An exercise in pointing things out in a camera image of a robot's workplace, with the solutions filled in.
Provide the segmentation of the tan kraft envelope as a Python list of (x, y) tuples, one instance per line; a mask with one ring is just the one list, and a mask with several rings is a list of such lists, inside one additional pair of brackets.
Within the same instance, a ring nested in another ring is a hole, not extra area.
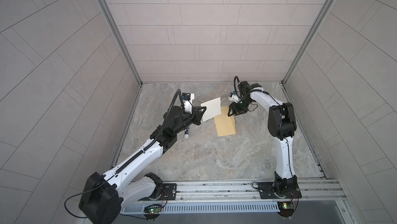
[(236, 124), (234, 116), (228, 116), (228, 106), (221, 107), (221, 114), (214, 117), (218, 137), (235, 135)]

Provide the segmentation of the beige lined letter paper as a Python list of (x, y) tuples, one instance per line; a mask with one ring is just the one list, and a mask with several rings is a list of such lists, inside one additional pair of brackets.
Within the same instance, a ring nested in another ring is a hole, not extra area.
[(218, 97), (201, 103), (201, 107), (206, 107), (206, 110), (202, 116), (202, 121), (208, 121), (209, 119), (221, 114), (221, 98)]

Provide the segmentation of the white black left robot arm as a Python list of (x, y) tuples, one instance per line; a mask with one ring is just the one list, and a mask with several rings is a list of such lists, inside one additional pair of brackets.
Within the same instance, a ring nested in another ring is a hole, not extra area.
[(123, 208), (143, 198), (157, 199), (163, 181), (154, 173), (133, 179), (177, 141), (177, 135), (191, 124), (200, 125), (206, 107), (192, 106), (177, 90), (164, 121), (135, 153), (113, 169), (93, 173), (86, 181), (79, 209), (93, 224), (111, 224)]

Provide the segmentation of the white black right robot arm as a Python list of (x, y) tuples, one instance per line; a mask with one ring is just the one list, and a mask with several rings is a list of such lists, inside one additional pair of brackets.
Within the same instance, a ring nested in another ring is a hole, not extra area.
[(293, 165), (293, 137), (297, 130), (294, 107), (291, 103), (277, 100), (258, 83), (250, 84), (234, 77), (234, 91), (230, 94), (228, 116), (249, 112), (249, 105), (256, 104), (268, 111), (267, 128), (276, 145), (276, 171), (273, 183), (253, 182), (262, 199), (290, 198), (299, 200), (302, 195)]

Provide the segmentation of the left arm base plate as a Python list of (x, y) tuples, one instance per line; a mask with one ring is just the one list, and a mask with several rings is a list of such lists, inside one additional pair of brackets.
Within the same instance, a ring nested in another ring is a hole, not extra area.
[(146, 198), (140, 199), (140, 201), (161, 201), (165, 200), (175, 200), (177, 192), (176, 183), (163, 183), (161, 189), (155, 189), (155, 192)]

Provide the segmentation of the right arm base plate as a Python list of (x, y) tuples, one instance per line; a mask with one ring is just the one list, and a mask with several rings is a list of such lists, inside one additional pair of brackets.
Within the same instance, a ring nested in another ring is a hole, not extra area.
[(302, 198), (297, 183), (259, 182), (258, 188), (261, 199), (291, 199)]

